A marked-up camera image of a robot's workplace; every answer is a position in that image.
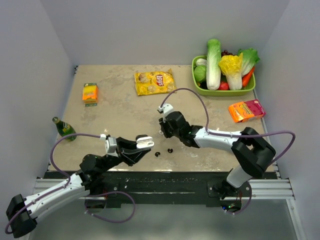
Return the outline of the white earbud charging case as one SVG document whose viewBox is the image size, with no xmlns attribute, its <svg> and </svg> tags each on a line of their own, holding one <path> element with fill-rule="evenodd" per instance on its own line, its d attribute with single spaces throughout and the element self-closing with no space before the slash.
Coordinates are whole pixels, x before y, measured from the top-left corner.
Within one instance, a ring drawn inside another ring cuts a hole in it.
<svg viewBox="0 0 320 240">
<path fill-rule="evenodd" d="M 151 149 L 155 145 L 154 139 L 151 136 L 142 134 L 136 136 L 136 148 L 137 149 Z"/>
</svg>

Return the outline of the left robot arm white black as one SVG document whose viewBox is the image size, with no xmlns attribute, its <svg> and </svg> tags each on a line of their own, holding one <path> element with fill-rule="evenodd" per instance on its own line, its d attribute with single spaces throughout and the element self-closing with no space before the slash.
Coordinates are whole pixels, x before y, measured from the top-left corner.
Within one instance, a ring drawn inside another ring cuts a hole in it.
<svg viewBox="0 0 320 240">
<path fill-rule="evenodd" d="M 138 135 L 134 141 L 106 134 L 97 135 L 96 138 L 104 142 L 104 156 L 87 154 L 80 169 L 72 175 L 57 169 L 66 176 L 66 180 L 39 193 L 29 196 L 18 194 L 11 199 L 6 210 L 6 234 L 14 238 L 23 237 L 36 228 L 40 218 L 65 204 L 81 197 L 99 196 L 104 190 L 104 184 L 100 181 L 102 174 L 120 163 L 133 166 L 155 145 L 153 138 L 148 135 Z"/>
</svg>

